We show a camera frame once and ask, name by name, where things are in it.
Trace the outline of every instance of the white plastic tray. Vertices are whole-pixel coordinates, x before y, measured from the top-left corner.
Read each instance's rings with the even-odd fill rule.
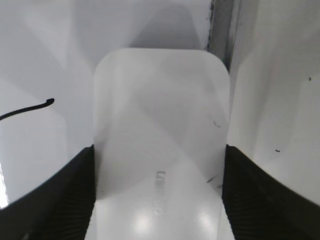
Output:
[[[210,53],[130,48],[101,61],[98,240],[217,238],[228,106],[228,72]]]

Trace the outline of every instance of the black rubber flap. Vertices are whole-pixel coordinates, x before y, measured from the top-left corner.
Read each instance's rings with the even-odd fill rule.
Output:
[[[232,146],[226,148],[222,200],[236,240],[320,240],[320,207]]]
[[[94,147],[0,210],[1,240],[83,240],[96,201]]]

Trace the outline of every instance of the black wire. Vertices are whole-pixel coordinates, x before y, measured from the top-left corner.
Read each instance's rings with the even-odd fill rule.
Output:
[[[37,109],[42,109],[42,108],[48,107],[51,104],[53,104],[54,102],[55,102],[54,98],[49,98],[49,99],[46,100],[45,103],[42,103],[42,104],[39,104],[39,105],[35,105],[35,106],[25,107],[25,108],[22,108],[22,109],[19,109],[19,110],[15,110],[15,111],[12,111],[12,112],[8,112],[8,113],[0,116],[0,121],[3,120],[3,119],[9,118],[9,117],[11,117],[13,115],[16,115],[16,114],[21,114],[21,113],[24,113],[24,112],[28,112],[28,111],[32,111],[32,110],[37,110]]]

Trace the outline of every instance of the gray vertical strip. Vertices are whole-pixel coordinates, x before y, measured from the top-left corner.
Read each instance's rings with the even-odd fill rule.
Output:
[[[238,30],[242,0],[212,0],[208,51],[224,63],[230,73],[230,100],[232,109],[238,69],[232,59]]]

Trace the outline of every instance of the white surface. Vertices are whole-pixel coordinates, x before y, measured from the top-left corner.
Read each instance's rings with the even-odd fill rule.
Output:
[[[96,70],[94,98],[97,239],[216,239],[229,121],[220,60],[118,50]]]
[[[107,53],[128,46],[203,49],[209,6],[210,0],[0,1],[0,113],[56,101],[50,109],[0,122],[9,202],[93,143],[93,73]],[[18,130],[27,128],[34,131],[21,137]],[[40,144],[40,153],[13,151],[26,139],[23,149],[31,152]]]
[[[238,38],[244,45],[228,143],[320,205],[320,2],[255,5]]]
[[[0,115],[46,100],[0,79]],[[67,147],[66,121],[53,105],[0,121],[0,208],[60,170],[70,160]]]

